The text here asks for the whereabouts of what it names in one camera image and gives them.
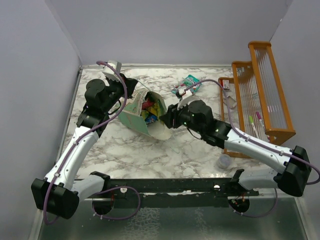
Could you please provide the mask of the yellow green Fox's candy bag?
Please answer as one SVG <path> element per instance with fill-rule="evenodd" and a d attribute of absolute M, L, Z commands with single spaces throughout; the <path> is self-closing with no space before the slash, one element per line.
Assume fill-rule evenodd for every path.
<path fill-rule="evenodd" d="M 141 116 L 146 119 L 149 115 L 160 117 L 164 114 L 165 110 L 160 99 L 150 100 L 149 98 L 142 103 Z"/>

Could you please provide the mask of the blue snack packet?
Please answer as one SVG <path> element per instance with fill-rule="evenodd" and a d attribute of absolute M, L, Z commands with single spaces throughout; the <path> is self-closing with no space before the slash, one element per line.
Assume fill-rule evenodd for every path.
<path fill-rule="evenodd" d="M 151 124 L 151 123 L 158 121 L 158 117 L 156 115 L 149 115 L 148 117 L 145 118 L 144 121 L 148 125 L 148 124 Z"/>

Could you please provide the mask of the green paper gift bag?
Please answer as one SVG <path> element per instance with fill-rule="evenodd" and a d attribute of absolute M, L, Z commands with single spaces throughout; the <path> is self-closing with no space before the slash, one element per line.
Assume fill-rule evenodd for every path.
<path fill-rule="evenodd" d="M 175 153 L 179 154 L 176 138 L 160 120 L 160 116 L 166 110 L 164 98 L 144 85 L 143 88 L 134 90 L 118 119 L 124 126 L 137 133 L 166 142 Z"/>

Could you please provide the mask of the teal Fox's candy bag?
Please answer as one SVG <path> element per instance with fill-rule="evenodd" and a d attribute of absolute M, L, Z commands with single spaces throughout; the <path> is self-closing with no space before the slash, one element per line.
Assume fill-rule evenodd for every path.
<path fill-rule="evenodd" d="M 178 98 L 181 98 L 186 92 L 190 92 L 194 95 L 199 88 L 201 87 L 200 80 L 189 74 L 182 81 L 178 82 L 178 84 L 171 90 L 173 94 L 175 94 Z"/>

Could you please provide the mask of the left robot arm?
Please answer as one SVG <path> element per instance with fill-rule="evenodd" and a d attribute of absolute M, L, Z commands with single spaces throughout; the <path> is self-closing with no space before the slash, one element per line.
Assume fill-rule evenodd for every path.
<path fill-rule="evenodd" d="M 103 198 L 110 193 L 110 176 L 106 174 L 94 171 L 83 180 L 75 179 L 88 152 L 111 120 L 111 109 L 121 98 L 130 98 L 135 90 L 136 79 L 120 76 L 122 81 L 96 78 L 86 84 L 85 104 L 69 144 L 45 177 L 36 178 L 31 184 L 36 207 L 44 214 L 70 219 L 81 201 L 94 194 Z"/>

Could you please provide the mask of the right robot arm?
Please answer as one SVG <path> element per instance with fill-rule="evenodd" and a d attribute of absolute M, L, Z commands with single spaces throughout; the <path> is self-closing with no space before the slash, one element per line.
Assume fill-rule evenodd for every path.
<path fill-rule="evenodd" d="M 230 182 L 229 189 L 240 196 L 247 190 L 271 188 L 301 197 L 307 185 L 311 164 L 307 151 L 301 146 L 293 149 L 275 145 L 253 137 L 229 123 L 215 119 L 212 109 L 202 100 L 186 106 L 170 105 L 160 120 L 169 128 L 186 128 L 197 132 L 201 140 L 221 149 L 242 153 L 265 165 L 268 169 L 241 171 Z"/>

